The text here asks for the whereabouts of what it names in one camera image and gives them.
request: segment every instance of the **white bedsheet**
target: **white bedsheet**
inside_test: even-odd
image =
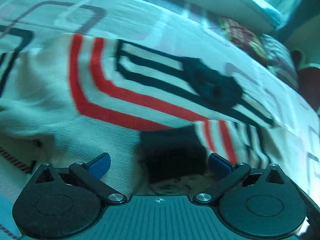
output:
[[[76,32],[125,39],[166,53],[201,58],[222,74],[234,76],[285,128],[281,134],[275,131],[272,135],[280,148],[285,147],[280,149],[286,154],[279,165],[320,204],[318,115],[298,93],[205,26],[142,0],[0,0],[0,31],[0,53],[15,50],[21,42],[26,42],[23,50],[42,47],[59,34]],[[3,183],[14,185],[19,191],[29,178],[17,174],[10,183],[1,182],[8,169],[11,167],[0,159],[0,197]],[[17,197],[13,194],[10,201]],[[9,219],[1,219],[1,225],[12,227]],[[11,231],[19,235],[17,229]],[[0,238],[5,237],[0,230]]]

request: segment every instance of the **metal screw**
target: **metal screw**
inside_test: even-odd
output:
[[[119,193],[113,193],[108,196],[108,199],[111,201],[114,201],[114,202],[119,202],[119,201],[123,200],[123,198],[124,198],[124,196]]]
[[[199,201],[209,201],[211,199],[211,196],[207,193],[200,193],[198,195],[196,195],[196,199]]]

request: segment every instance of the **ribbed gray plate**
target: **ribbed gray plate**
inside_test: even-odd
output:
[[[133,196],[125,205],[107,208],[94,226],[67,239],[244,240],[246,238],[227,229],[210,207],[194,205],[187,196]]]

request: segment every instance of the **triangular cutout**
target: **triangular cutout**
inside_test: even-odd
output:
[[[51,175],[51,172],[48,169],[45,169],[42,171],[41,175],[37,179],[36,184],[46,183],[51,181],[54,181],[54,178]]]
[[[267,178],[267,182],[276,183],[276,184],[284,184],[284,181],[282,180],[282,178],[277,170],[271,170],[271,172]]]

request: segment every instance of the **bedsheet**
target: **bedsheet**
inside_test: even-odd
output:
[[[123,39],[176,56],[200,58],[210,68],[233,76],[281,128],[269,135],[278,142],[278,164],[320,204],[318,115],[298,93],[224,38],[142,0],[0,0],[0,53],[42,48],[63,33]],[[0,68],[1,92],[8,89],[8,77],[10,69]],[[0,102],[6,100],[1,92]],[[14,145],[34,138],[10,136],[5,126],[0,133],[2,147],[9,141]],[[97,153],[87,147],[89,160]],[[20,233],[9,211],[31,174],[0,158],[0,213],[6,214],[0,218],[0,238],[16,239]],[[79,160],[53,152],[49,161],[67,167]]]

